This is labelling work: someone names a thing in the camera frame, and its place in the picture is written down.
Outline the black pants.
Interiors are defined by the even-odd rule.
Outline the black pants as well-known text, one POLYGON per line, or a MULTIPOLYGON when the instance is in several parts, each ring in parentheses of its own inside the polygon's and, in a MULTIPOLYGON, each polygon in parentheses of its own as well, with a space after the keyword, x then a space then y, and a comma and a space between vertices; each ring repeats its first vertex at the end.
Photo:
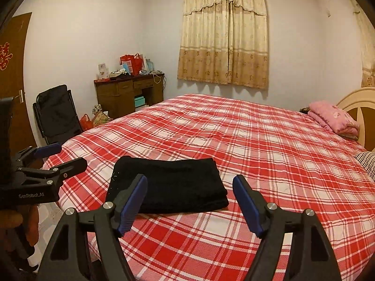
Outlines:
POLYGON ((121 157, 114 165, 105 199, 114 200, 138 174, 148 180, 139 210, 142 214, 209 212, 229 205, 228 192, 212 158, 165 161, 121 157))

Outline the black folding chair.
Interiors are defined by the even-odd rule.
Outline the black folding chair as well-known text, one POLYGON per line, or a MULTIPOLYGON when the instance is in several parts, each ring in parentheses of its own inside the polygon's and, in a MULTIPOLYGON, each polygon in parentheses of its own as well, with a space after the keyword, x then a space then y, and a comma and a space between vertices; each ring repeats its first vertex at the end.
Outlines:
POLYGON ((71 90, 65 84, 39 93, 32 107, 37 126, 47 145, 63 145, 83 132, 71 90))

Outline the red bag on floor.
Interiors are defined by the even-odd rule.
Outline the red bag on floor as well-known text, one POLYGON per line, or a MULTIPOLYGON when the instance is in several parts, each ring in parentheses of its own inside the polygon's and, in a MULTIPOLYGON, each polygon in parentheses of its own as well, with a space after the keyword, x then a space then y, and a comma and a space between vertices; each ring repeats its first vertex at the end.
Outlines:
POLYGON ((90 130, 94 127, 93 124, 92 124, 92 121, 90 120, 90 118, 88 116, 88 114, 84 114, 79 122, 80 122, 80 125, 81 125, 83 131, 90 130))

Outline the floral bag on floor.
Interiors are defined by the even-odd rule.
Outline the floral bag on floor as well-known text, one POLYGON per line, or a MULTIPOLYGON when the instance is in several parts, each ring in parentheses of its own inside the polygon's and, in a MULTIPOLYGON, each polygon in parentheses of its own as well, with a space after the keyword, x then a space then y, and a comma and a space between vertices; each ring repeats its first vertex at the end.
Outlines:
POLYGON ((113 119, 104 114, 102 106, 100 104, 95 105, 92 110, 94 118, 92 119, 93 127, 97 127, 108 122, 111 122, 113 119))

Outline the red plaid bed cover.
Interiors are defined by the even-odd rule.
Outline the red plaid bed cover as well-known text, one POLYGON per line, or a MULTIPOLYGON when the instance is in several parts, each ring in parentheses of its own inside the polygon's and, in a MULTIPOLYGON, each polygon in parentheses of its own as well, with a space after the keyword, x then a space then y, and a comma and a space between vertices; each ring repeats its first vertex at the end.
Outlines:
MULTIPOLYGON (((363 150, 311 117, 209 95, 182 95, 67 141, 45 168, 86 159, 85 173, 60 190, 62 209, 98 208, 115 162, 212 158, 227 191, 241 174, 281 208, 316 212, 343 280, 374 254, 374 182, 355 159, 363 150)), ((259 239, 232 193, 221 211, 141 215, 120 240, 137 280, 243 280, 259 239)))

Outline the dark wooden desk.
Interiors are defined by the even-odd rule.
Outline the dark wooden desk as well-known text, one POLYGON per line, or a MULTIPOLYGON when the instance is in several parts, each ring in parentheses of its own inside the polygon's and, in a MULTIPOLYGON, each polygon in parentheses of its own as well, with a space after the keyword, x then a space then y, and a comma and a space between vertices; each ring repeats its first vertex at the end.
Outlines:
POLYGON ((116 119, 135 112, 135 98, 143 96, 146 105, 163 101, 164 73, 119 75, 113 79, 94 80, 97 101, 109 117, 116 119))

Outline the white greeting card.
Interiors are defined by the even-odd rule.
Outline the white greeting card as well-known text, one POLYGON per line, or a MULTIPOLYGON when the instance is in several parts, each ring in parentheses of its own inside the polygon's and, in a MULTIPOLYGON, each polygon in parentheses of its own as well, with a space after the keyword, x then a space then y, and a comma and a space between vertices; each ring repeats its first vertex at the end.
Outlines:
POLYGON ((99 79, 107 79, 109 77, 109 71, 106 67, 106 64, 101 63, 98 65, 98 78, 99 79))

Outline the striped pillow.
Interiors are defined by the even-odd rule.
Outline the striped pillow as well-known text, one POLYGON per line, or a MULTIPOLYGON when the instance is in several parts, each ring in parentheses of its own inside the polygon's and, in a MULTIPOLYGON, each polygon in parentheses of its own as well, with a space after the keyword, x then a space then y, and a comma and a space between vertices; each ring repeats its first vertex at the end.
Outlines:
POLYGON ((375 152, 360 152, 355 154, 355 158, 372 180, 375 180, 375 152))

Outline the teal box under desk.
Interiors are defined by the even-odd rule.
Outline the teal box under desk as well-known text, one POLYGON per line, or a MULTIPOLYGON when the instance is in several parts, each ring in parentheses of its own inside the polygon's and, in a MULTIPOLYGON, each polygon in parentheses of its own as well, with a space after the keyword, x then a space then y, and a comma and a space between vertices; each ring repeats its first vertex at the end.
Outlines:
POLYGON ((146 104, 146 99, 143 96, 137 96, 134 98, 135 108, 142 107, 146 104))

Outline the brown wooden door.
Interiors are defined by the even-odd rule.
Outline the brown wooden door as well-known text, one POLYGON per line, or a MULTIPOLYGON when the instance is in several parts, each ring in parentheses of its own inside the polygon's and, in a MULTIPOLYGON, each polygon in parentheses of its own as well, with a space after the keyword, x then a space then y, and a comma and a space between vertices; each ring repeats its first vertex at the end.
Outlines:
POLYGON ((10 124, 12 155, 29 146, 36 146, 27 113, 23 82, 25 40, 30 18, 30 13, 18 15, 1 29, 1 98, 14 98, 10 124))

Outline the red gift bag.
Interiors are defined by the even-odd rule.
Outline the red gift bag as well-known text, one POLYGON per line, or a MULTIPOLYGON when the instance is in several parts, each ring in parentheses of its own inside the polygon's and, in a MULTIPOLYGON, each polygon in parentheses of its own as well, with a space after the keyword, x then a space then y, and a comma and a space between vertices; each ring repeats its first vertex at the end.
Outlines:
POLYGON ((120 64, 126 64, 131 75, 139 75, 144 63, 143 55, 123 55, 120 57, 120 64))

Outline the cream wooden headboard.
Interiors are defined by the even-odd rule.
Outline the cream wooden headboard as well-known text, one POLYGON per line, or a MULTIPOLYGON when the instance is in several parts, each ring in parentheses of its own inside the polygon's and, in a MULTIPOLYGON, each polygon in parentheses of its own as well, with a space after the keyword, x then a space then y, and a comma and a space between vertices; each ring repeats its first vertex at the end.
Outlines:
POLYGON ((360 124, 358 142, 368 151, 375 148, 375 88, 365 87, 351 92, 337 106, 360 124))

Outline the beige window curtain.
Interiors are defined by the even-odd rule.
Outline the beige window curtain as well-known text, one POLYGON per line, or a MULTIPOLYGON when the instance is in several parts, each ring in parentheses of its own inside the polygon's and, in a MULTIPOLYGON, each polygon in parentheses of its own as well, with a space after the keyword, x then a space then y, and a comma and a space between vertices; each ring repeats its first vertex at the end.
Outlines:
POLYGON ((178 79, 267 89, 266 0, 184 0, 178 79))

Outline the beige side curtain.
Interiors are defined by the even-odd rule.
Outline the beige side curtain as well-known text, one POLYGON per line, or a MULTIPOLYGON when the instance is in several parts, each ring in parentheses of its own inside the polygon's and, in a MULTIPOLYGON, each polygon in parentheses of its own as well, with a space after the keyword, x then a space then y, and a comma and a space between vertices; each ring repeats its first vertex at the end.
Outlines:
POLYGON ((374 27, 367 15, 356 0, 350 0, 353 5, 355 15, 360 31, 361 57, 362 57, 362 82, 361 87, 374 87, 374 27))

